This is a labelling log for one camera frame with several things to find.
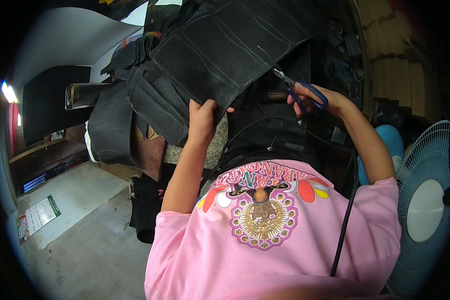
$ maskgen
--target hand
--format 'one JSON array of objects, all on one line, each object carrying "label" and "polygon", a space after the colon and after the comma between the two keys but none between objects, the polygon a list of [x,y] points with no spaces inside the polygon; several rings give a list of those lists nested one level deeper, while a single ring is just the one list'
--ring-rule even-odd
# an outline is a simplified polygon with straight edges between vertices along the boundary
[{"label": "hand", "polygon": [[215,135],[214,109],[217,104],[208,99],[203,105],[190,99],[190,126],[188,129],[188,141],[208,147]]},{"label": "hand", "polygon": [[[327,99],[328,99],[328,105],[327,105],[327,111],[330,112],[332,115],[341,117],[342,111],[344,108],[346,108],[348,105],[353,104],[352,101],[348,100],[344,95],[341,93],[337,93],[331,90],[328,90],[324,87],[314,85],[312,84],[318,91],[320,91]],[[312,93],[311,90],[304,87],[298,82],[295,82],[295,86],[293,87],[294,92],[297,94],[298,98],[302,100],[304,103],[305,109],[307,112],[312,111],[313,105],[310,101],[311,99],[317,101],[320,104],[323,104],[322,100],[318,98],[318,96],[314,93]],[[302,117],[302,111],[300,110],[299,105],[293,100],[291,95],[288,95],[287,98],[288,104],[293,104],[293,110],[295,111],[295,114],[298,118]]]}]

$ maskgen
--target calendar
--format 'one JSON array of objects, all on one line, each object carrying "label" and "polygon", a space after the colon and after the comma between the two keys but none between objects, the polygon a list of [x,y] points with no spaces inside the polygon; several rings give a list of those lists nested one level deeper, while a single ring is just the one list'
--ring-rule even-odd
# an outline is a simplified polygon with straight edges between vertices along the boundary
[{"label": "calendar", "polygon": [[20,246],[45,224],[60,216],[60,210],[52,195],[48,195],[17,217],[17,231]]}]

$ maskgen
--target fan grille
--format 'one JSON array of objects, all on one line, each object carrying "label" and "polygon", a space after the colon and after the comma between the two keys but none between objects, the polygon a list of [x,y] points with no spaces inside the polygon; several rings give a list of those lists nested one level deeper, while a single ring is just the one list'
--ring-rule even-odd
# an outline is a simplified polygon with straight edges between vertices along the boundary
[{"label": "fan grille", "polygon": [[444,208],[437,229],[423,242],[416,242],[409,236],[407,214],[412,196],[420,184],[432,179],[437,181],[443,190],[450,187],[449,138],[449,121],[444,120],[432,125],[414,143],[397,175],[400,191],[398,219],[402,227],[401,252],[387,286],[391,292],[400,296],[410,296],[417,291],[444,244],[450,207]]}]

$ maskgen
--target electric fan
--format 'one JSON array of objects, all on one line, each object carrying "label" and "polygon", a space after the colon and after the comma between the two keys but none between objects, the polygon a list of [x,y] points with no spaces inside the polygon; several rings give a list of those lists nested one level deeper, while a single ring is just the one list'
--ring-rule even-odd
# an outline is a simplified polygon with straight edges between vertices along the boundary
[{"label": "electric fan", "polygon": [[443,202],[450,187],[448,142],[450,122],[439,121],[419,136],[398,171],[398,219],[401,251],[387,281],[392,294],[412,296],[440,253],[450,207]]}]

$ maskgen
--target person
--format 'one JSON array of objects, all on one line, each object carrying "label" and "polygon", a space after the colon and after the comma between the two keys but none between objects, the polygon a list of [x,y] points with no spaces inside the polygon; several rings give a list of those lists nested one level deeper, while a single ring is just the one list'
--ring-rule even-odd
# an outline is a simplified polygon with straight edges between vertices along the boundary
[{"label": "person", "polygon": [[[398,186],[384,142],[346,97],[329,100],[360,155],[357,189],[335,277],[329,277],[348,199],[310,164],[270,159],[234,167],[196,202],[213,110],[190,100],[190,127],[156,217],[145,273],[153,299],[320,299],[378,295],[400,252]],[[294,91],[310,111],[309,89]],[[298,117],[301,111],[289,96]]]}]

